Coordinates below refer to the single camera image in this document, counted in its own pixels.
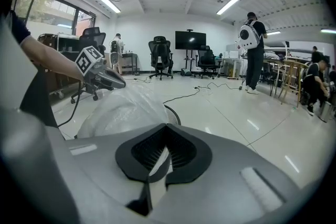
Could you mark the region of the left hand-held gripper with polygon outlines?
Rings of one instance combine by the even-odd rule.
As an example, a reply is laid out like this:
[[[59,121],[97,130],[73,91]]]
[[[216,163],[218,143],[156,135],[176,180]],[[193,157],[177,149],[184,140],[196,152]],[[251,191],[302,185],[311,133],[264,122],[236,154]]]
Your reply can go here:
[[[126,86],[122,75],[108,68],[106,59],[94,46],[85,47],[75,63],[91,93],[98,89],[113,90]]]

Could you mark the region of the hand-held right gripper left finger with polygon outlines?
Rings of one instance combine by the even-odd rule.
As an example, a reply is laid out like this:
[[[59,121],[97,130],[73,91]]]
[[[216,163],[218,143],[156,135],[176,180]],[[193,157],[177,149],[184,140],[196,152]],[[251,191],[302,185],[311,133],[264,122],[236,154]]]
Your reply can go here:
[[[126,207],[139,198],[143,183],[129,180],[115,160],[119,145],[155,127],[77,140],[64,140],[58,129],[47,128],[54,158],[81,224],[169,224],[163,214],[145,217]]]

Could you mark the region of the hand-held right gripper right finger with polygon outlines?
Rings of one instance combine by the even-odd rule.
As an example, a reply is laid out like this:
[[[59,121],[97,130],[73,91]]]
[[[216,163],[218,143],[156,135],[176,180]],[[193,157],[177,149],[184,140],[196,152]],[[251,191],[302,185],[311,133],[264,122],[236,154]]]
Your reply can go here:
[[[198,179],[171,185],[151,212],[162,224],[280,224],[307,202],[312,185],[299,188],[278,167],[226,138],[179,126],[204,141],[212,162]]]

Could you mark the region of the clear plastic bin bag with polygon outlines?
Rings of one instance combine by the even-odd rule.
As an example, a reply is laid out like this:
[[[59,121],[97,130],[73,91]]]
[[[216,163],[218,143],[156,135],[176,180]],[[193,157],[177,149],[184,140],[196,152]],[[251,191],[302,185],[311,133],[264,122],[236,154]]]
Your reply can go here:
[[[132,181],[156,182],[169,170],[171,154],[159,135],[169,124],[162,101],[139,84],[114,89],[84,120],[77,139],[106,136],[155,125],[123,142],[115,152],[115,161]]]

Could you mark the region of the black mesh waste bin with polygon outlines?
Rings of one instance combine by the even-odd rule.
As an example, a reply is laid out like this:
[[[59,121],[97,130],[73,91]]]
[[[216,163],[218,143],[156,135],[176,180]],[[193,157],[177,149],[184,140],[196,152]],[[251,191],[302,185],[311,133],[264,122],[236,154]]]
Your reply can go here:
[[[180,117],[178,116],[178,114],[169,106],[164,105],[168,119],[169,119],[169,123],[170,124],[175,124],[175,125],[181,125],[181,120]]]

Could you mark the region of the person's left forearm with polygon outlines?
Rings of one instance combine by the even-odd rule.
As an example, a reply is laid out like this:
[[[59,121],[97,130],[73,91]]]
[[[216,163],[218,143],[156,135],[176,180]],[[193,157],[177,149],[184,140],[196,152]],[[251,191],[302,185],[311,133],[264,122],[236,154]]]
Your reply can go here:
[[[83,75],[75,62],[69,60],[57,50],[40,43],[32,36],[28,36],[23,40],[20,46],[30,60],[55,73],[84,81]]]

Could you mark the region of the small dark table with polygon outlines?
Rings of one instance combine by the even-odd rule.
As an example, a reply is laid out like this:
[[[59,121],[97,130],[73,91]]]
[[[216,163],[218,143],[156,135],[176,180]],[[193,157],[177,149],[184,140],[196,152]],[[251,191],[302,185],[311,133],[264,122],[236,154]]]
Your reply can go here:
[[[122,69],[125,73],[131,73],[134,76],[139,75],[138,55],[132,52],[122,55]]]

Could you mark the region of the black high-back office chair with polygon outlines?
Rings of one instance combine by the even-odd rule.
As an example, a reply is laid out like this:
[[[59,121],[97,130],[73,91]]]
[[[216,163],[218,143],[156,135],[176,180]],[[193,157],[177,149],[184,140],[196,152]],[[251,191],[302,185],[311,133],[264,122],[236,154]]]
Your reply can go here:
[[[83,31],[82,35],[79,37],[80,40],[80,48],[93,46],[95,47],[103,56],[105,51],[105,46],[103,42],[106,38],[105,33],[101,33],[99,27],[87,28]],[[71,104],[75,104],[75,97],[80,97],[82,93],[88,93],[93,95],[93,100],[97,101],[98,96],[93,87],[88,84],[83,83],[82,86],[79,87],[78,92],[71,96]]]

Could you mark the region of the black mesh office chair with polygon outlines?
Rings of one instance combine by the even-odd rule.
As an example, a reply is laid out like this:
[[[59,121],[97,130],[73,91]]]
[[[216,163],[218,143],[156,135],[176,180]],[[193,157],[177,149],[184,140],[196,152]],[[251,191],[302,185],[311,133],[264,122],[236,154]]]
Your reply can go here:
[[[155,36],[149,42],[149,49],[151,55],[151,66],[155,69],[155,73],[149,75],[149,79],[159,76],[167,76],[173,79],[173,53],[170,50],[170,41],[166,40],[164,36]]]
[[[211,79],[215,79],[217,71],[220,71],[220,65],[215,60],[213,51],[207,45],[201,45],[196,56],[196,66],[201,69],[200,72],[195,72],[194,77],[198,76],[201,79],[204,76],[208,76]]]

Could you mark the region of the black television stand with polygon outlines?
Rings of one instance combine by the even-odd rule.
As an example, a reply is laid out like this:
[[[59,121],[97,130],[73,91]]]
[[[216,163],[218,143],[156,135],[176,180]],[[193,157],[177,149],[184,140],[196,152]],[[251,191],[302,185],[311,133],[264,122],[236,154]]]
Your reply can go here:
[[[198,60],[199,56],[197,50],[186,50],[184,58],[185,69],[194,74],[197,71]]]

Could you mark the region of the black television screen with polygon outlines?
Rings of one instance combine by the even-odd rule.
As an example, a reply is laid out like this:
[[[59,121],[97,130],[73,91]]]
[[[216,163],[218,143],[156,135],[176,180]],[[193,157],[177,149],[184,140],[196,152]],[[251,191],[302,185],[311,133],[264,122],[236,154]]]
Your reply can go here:
[[[206,34],[193,31],[175,32],[175,49],[200,50],[206,46]]]

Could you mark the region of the large window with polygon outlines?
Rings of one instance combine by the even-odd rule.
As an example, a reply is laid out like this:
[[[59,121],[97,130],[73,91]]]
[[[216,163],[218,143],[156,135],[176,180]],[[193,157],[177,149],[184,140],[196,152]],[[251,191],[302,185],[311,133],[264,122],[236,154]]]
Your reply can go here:
[[[58,33],[79,37],[95,26],[95,16],[58,0],[12,0],[11,9],[36,39]]]

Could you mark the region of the person's dark shirt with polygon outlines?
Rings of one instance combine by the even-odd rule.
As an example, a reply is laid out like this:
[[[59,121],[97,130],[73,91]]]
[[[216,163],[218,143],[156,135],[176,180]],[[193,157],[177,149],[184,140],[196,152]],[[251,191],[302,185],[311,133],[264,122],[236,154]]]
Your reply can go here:
[[[31,36],[30,31],[26,28],[24,22],[19,19],[13,10],[10,10],[12,20],[12,35],[15,37],[17,43],[21,46],[22,43]]]

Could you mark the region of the white desk cabinet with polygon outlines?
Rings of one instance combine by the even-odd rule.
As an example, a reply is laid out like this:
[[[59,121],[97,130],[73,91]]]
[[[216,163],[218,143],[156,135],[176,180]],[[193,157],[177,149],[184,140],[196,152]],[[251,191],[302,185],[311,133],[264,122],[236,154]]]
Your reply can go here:
[[[242,60],[243,50],[241,46],[234,42],[227,45],[223,53],[224,74],[229,79],[239,79],[241,68],[244,61]]]

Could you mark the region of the silver pedal bin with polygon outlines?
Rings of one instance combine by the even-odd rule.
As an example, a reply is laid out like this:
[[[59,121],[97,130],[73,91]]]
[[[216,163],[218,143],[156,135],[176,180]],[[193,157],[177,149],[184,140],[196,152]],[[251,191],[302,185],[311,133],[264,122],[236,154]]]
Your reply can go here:
[[[327,123],[329,121],[329,118],[333,112],[334,105],[328,101],[324,102],[320,112],[318,113],[318,118],[324,122]]]

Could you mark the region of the white dome backpack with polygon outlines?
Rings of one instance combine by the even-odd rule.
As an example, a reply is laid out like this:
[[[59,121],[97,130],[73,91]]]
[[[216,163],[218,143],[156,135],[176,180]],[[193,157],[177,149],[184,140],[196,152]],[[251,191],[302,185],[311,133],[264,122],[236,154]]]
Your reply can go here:
[[[239,31],[239,44],[246,50],[255,49],[258,47],[262,34],[258,34],[254,28],[256,20],[252,20],[250,23],[246,23],[241,26]]]

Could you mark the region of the table with hairpin legs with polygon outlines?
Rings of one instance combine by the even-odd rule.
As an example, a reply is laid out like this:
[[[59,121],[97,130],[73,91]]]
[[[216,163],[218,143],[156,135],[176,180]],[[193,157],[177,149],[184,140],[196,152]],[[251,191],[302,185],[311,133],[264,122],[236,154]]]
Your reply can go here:
[[[270,87],[270,96],[276,96],[278,88],[282,87],[286,77],[286,65],[284,61],[277,59],[264,59],[260,81]]]

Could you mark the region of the wooden stool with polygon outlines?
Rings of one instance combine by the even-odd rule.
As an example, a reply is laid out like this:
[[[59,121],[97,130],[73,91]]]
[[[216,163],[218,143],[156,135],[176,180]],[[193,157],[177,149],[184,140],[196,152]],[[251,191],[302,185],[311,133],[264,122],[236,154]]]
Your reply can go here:
[[[287,93],[289,91],[293,92],[297,96],[297,107],[299,106],[301,99],[301,88],[302,88],[302,74],[308,68],[308,65],[300,63],[294,60],[284,61],[284,80],[281,84],[281,90],[278,99],[280,99],[281,104],[285,103]],[[296,86],[291,84],[292,79],[296,75]]]

